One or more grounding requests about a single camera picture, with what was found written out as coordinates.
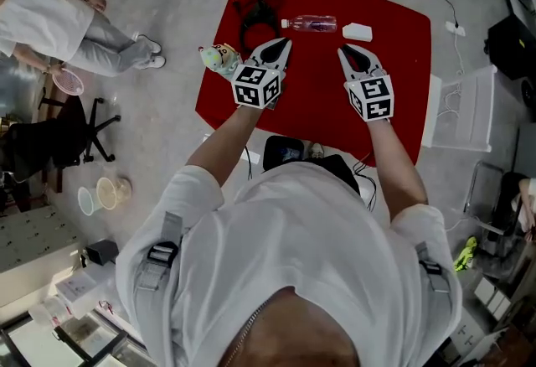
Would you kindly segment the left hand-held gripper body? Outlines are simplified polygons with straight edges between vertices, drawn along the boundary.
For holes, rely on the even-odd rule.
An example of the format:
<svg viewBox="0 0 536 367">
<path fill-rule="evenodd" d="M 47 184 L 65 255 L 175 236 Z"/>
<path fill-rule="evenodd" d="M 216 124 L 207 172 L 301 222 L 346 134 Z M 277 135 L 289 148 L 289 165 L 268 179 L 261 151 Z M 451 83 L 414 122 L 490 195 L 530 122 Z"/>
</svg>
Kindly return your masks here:
<svg viewBox="0 0 536 367">
<path fill-rule="evenodd" d="M 274 109 L 286 74 L 253 65 L 238 65 L 231 79 L 234 102 L 255 109 Z"/>
</svg>

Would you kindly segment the white rectangular box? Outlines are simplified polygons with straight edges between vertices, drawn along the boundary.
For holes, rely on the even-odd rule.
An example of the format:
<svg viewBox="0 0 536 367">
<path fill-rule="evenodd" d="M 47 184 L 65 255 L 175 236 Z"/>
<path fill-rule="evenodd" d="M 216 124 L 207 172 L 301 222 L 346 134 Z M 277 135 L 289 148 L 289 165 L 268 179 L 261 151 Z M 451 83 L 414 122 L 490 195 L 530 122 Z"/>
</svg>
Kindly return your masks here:
<svg viewBox="0 0 536 367">
<path fill-rule="evenodd" d="M 343 26 L 343 37 L 355 41 L 371 42 L 373 39 L 372 28 L 359 23 L 350 23 Z"/>
</svg>

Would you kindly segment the clear plastic water bottle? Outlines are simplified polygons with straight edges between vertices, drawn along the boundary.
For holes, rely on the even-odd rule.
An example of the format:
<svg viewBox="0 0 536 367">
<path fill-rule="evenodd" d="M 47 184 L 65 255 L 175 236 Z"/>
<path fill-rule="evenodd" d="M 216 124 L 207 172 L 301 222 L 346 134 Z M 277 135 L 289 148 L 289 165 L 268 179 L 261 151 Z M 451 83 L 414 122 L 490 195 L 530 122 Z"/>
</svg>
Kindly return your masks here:
<svg viewBox="0 0 536 367">
<path fill-rule="evenodd" d="M 300 15 L 291 19 L 283 18 L 281 27 L 299 32 L 335 33 L 338 24 L 333 16 Z"/>
</svg>

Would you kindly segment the black trash bin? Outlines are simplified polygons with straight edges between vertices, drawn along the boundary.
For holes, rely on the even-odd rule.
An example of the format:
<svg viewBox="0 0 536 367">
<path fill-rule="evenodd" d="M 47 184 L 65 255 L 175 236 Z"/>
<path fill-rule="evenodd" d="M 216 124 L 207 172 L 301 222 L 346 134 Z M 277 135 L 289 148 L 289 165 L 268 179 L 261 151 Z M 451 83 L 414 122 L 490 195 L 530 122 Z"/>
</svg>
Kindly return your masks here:
<svg viewBox="0 0 536 367">
<path fill-rule="evenodd" d="M 280 150 L 283 147 L 300 148 L 303 151 L 302 158 L 304 158 L 304 143 L 301 140 L 291 137 L 270 136 L 266 140 L 265 149 L 263 152 L 262 166 L 264 171 L 271 170 L 284 164 L 281 161 L 280 154 Z"/>
</svg>

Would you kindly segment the cartoon plush water bottle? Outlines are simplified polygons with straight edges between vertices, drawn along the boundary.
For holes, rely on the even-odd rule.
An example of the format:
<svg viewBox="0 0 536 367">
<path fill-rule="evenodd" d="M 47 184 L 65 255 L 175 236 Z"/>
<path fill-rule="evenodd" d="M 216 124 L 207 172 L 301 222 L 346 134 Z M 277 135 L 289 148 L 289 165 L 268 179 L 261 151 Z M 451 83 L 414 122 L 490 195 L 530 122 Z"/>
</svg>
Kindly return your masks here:
<svg viewBox="0 0 536 367">
<path fill-rule="evenodd" d="M 229 44 L 199 47 L 198 51 L 205 67 L 226 80 L 232 80 L 238 65 L 243 63 L 241 55 Z"/>
</svg>

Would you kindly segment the white slatted chair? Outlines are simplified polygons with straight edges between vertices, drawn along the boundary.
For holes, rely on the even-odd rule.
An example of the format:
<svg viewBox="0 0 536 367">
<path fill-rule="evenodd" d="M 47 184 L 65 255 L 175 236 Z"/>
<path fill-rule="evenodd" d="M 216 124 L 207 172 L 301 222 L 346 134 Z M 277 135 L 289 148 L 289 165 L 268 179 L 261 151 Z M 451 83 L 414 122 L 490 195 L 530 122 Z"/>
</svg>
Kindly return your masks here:
<svg viewBox="0 0 536 367">
<path fill-rule="evenodd" d="M 449 82 L 432 75 L 421 145 L 491 152 L 496 73 L 497 67 L 489 65 Z M 456 129 L 451 137 L 440 139 L 436 134 L 437 122 L 440 116 L 449 113 L 440 109 L 441 99 L 446 96 L 442 91 L 452 86 L 460 93 L 458 107 L 452 111 L 456 117 Z"/>
</svg>

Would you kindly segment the person's white t-shirt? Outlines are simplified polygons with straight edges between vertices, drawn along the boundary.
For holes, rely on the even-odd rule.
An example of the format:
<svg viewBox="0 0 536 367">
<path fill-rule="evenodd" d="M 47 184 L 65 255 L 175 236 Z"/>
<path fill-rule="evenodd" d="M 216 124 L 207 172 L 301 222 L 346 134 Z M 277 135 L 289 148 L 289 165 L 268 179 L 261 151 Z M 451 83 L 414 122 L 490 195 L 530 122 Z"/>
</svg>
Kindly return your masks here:
<svg viewBox="0 0 536 367">
<path fill-rule="evenodd" d="M 116 286 L 159 367 L 216 367 L 284 287 L 343 327 L 363 367 L 422 367 L 461 318 L 441 212 L 417 204 L 384 227 L 311 163 L 259 175 L 231 204 L 182 168 L 117 257 Z"/>
</svg>

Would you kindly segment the stacked plastic cups on floor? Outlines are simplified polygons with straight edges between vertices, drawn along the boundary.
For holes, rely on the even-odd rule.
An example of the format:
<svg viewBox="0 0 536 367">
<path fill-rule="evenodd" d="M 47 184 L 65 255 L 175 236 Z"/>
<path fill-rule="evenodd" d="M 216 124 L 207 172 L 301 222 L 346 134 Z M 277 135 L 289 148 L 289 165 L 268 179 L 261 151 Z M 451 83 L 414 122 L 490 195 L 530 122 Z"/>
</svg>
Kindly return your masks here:
<svg viewBox="0 0 536 367">
<path fill-rule="evenodd" d="M 101 177 L 97 181 L 96 194 L 104 209 L 113 210 L 131 197 L 132 186 L 126 178 Z"/>
</svg>

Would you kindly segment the neon yellow shoe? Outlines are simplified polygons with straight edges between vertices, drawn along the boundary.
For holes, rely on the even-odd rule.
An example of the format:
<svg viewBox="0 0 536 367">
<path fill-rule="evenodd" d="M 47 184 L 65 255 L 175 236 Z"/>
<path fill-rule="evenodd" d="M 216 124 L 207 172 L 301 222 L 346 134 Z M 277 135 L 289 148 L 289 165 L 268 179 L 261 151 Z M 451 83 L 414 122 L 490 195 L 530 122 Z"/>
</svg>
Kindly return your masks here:
<svg viewBox="0 0 536 367">
<path fill-rule="evenodd" d="M 466 240 L 465 246 L 454 261 L 454 269 L 456 272 L 465 271 L 472 267 L 477 246 L 478 240 L 475 236 L 471 236 Z"/>
</svg>

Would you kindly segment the pink mesh basket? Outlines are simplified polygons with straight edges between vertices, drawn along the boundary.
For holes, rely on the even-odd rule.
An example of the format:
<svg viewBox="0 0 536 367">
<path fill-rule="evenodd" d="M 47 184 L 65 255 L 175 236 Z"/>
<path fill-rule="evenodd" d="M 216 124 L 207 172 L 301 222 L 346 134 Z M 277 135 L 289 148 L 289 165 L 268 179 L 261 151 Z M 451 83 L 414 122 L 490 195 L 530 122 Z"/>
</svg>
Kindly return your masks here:
<svg viewBox="0 0 536 367">
<path fill-rule="evenodd" d="M 68 96 L 81 96 L 85 87 L 81 78 L 73 71 L 62 69 L 60 73 L 52 74 L 54 84 Z"/>
</svg>

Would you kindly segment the black office chair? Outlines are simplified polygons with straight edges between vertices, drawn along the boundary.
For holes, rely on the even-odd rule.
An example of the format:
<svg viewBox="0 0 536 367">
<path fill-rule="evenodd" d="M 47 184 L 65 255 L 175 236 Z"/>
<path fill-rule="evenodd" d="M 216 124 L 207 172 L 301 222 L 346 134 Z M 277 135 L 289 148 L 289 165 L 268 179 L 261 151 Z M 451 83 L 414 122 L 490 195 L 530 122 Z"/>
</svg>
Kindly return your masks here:
<svg viewBox="0 0 536 367">
<path fill-rule="evenodd" d="M 105 102 L 103 98 L 93 100 L 89 116 L 78 96 L 69 96 L 64 102 L 52 99 L 45 102 L 59 108 L 57 116 L 35 123 L 15 123 L 0 137 L 0 171 L 9 173 L 20 183 L 49 164 L 63 169 L 91 163 L 93 147 L 108 163 L 116 159 L 103 148 L 98 133 L 121 121 L 121 116 L 97 124 L 97 106 Z"/>
</svg>

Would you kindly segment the dark grey box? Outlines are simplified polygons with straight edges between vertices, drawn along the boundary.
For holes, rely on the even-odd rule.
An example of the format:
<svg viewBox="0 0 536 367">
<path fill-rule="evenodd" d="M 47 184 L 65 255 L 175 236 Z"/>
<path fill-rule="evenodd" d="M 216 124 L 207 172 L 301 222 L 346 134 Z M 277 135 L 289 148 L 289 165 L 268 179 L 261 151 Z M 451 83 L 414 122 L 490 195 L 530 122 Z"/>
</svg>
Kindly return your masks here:
<svg viewBox="0 0 536 367">
<path fill-rule="evenodd" d="M 118 246 L 113 240 L 99 240 L 85 248 L 89 261 L 104 266 L 107 263 L 115 263 L 119 254 Z"/>
</svg>

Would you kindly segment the white drawer unit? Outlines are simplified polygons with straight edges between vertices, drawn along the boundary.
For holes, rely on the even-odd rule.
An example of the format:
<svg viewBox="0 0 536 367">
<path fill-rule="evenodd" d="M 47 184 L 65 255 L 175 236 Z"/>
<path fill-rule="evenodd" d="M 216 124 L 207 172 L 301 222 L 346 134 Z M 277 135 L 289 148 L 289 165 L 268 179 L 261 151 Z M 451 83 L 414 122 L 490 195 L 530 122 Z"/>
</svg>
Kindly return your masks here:
<svg viewBox="0 0 536 367">
<path fill-rule="evenodd" d="M 497 342 L 505 327 L 499 328 L 499 320 L 511 303 L 505 294 L 486 277 L 480 281 L 464 301 L 461 320 L 451 334 L 459 358 L 458 364 L 480 360 Z"/>
</svg>

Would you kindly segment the person's neck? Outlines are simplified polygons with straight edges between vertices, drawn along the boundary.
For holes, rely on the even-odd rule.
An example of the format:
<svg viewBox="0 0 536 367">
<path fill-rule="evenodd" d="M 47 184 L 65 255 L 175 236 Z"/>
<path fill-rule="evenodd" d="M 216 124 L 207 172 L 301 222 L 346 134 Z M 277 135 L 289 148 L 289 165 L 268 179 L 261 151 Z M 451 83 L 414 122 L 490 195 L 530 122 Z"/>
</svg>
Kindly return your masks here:
<svg viewBox="0 0 536 367">
<path fill-rule="evenodd" d="M 251 314 L 218 367 L 360 367 L 360 360 L 330 314 L 284 287 Z"/>
</svg>

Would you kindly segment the white flat box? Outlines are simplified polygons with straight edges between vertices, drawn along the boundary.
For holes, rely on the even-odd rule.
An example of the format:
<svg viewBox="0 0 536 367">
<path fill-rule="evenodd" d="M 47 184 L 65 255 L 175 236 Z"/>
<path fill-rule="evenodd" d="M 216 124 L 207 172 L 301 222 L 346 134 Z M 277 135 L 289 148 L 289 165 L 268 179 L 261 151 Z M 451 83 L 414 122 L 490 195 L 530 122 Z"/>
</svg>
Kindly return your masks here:
<svg viewBox="0 0 536 367">
<path fill-rule="evenodd" d="M 97 287 L 97 281 L 85 269 L 76 271 L 55 284 L 58 294 L 69 303 L 74 303 Z"/>
</svg>

